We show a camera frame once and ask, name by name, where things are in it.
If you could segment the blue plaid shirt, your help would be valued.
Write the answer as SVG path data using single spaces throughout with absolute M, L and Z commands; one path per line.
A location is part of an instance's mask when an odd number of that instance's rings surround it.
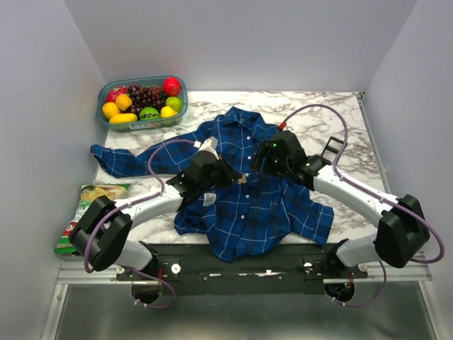
M 215 256 L 232 261 L 245 255 L 261 255 L 274 249 L 290 233 L 324 245 L 333 224 L 333 208 L 315 203 L 309 189 L 289 178 L 256 174 L 251 162 L 261 142 L 277 131 L 260 113 L 232 107 L 225 114 L 201 123 L 193 132 L 155 144 L 135 156 L 126 149 L 109 149 L 98 144 L 90 152 L 101 168 L 114 176 L 178 174 L 187 169 L 195 148 L 189 142 L 218 140 L 217 152 L 226 163 L 247 176 L 213 189 L 179 211 L 174 228 L 180 235 L 205 234 Z

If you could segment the brooch box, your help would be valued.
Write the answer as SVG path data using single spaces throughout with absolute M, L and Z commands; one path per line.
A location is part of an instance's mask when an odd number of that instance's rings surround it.
M 343 147 L 343 144 L 344 144 L 343 140 L 330 136 L 325 147 L 323 148 L 321 158 L 328 164 L 332 164 L 337 154 Z

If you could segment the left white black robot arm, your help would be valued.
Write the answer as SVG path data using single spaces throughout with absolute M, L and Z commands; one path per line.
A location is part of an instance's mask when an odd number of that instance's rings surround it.
M 136 226 L 160 215 L 174 213 L 212 188 L 237 182 L 242 175 L 215 151 L 199 151 L 189 167 L 156 189 L 139 196 L 113 201 L 96 198 L 72 230 L 69 241 L 94 271 L 112 265 L 132 268 L 142 280 L 156 274 L 157 263 L 149 246 L 127 239 Z

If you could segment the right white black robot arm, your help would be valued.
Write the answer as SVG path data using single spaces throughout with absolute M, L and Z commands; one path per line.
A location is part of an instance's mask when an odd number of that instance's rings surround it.
M 283 130 L 261 143 L 251 168 L 269 176 L 289 177 L 311 191 L 341 202 L 376 227 L 376 234 L 336 244 L 322 262 L 328 275 L 340 278 L 359 264 L 375 261 L 403 268 L 430 238 L 422 223 L 420 202 L 411 195 L 397 198 L 382 193 L 335 172 L 333 164 L 325 158 L 328 153 L 339 151 L 326 145 L 322 154 L 306 155 L 296 135 Z

